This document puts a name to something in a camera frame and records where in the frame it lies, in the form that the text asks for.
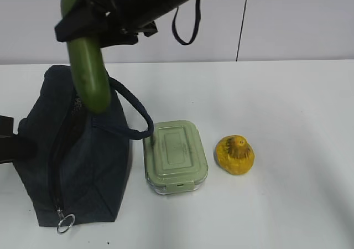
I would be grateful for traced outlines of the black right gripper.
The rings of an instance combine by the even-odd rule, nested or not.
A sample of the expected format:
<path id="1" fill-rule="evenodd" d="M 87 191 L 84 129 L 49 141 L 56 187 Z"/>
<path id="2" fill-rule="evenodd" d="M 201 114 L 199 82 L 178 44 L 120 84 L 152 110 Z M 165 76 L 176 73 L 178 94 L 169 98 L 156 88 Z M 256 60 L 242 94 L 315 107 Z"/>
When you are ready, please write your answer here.
<path id="1" fill-rule="evenodd" d="M 136 44 L 137 35 L 150 37 L 157 33 L 155 21 L 178 11 L 190 0 L 78 0 L 55 26 L 56 39 L 69 42 L 77 38 L 98 35 L 101 45 Z M 171 30 L 181 45 L 192 44 L 201 22 L 201 0 L 195 0 L 195 20 L 189 40 L 182 39 L 172 20 Z"/>

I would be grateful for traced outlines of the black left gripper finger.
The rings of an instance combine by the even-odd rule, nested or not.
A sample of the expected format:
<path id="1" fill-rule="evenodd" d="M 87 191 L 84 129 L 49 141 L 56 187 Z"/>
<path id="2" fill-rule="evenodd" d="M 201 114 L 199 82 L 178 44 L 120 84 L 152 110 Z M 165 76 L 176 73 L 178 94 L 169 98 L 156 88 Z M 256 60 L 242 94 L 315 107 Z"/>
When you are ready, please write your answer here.
<path id="1" fill-rule="evenodd" d="M 37 154 L 37 144 L 13 133 L 14 118 L 1 116 L 1 164 L 27 160 Z"/>

